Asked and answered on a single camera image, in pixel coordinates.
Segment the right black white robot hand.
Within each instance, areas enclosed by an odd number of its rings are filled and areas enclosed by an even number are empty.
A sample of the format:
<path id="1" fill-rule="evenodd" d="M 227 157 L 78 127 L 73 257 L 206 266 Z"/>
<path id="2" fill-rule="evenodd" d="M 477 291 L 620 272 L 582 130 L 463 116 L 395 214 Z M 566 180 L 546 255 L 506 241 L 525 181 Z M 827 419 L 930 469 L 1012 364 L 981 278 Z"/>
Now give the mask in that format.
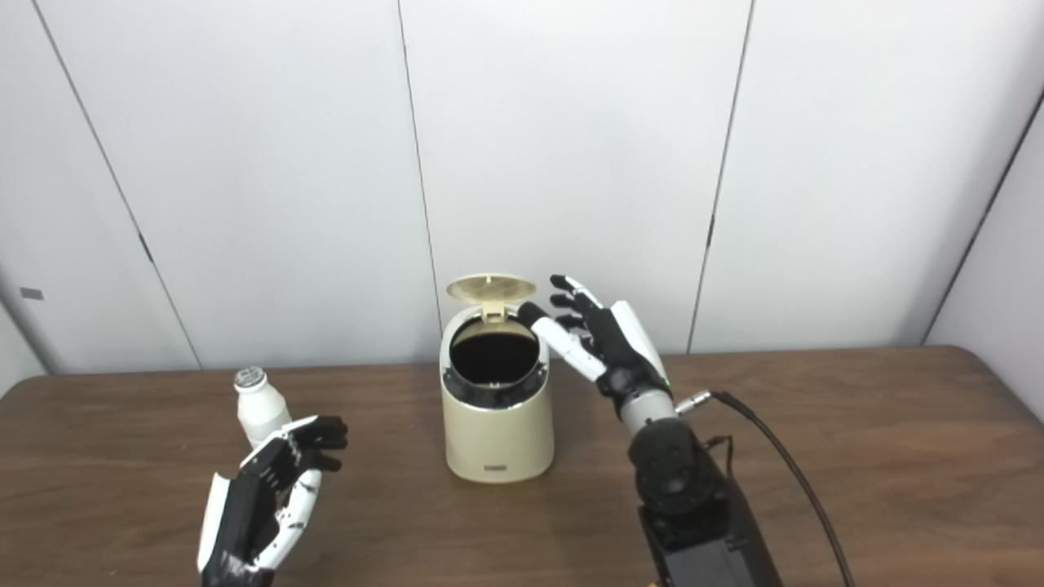
<path id="1" fill-rule="evenodd" d="M 582 282 L 551 276 L 551 305 L 570 311 L 551 316 L 540 305 L 519 305 L 517 316 L 566 363 L 613 401 L 618 416 L 624 405 L 644 396 L 671 401 L 668 377 L 659 353 L 626 302 L 607 306 Z"/>

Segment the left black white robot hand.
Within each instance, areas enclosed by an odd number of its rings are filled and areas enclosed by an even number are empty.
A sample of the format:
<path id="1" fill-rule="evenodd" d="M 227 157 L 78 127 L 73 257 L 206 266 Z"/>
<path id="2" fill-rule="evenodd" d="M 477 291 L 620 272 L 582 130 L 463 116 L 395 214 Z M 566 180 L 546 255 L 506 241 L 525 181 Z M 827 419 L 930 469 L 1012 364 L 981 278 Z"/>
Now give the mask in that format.
<path id="1" fill-rule="evenodd" d="M 213 476 L 199 535 L 201 586 L 272 586 L 301 540 L 325 473 L 342 468 L 330 451 L 349 445 L 336 416 L 303 417 L 272 431 L 234 479 Z"/>

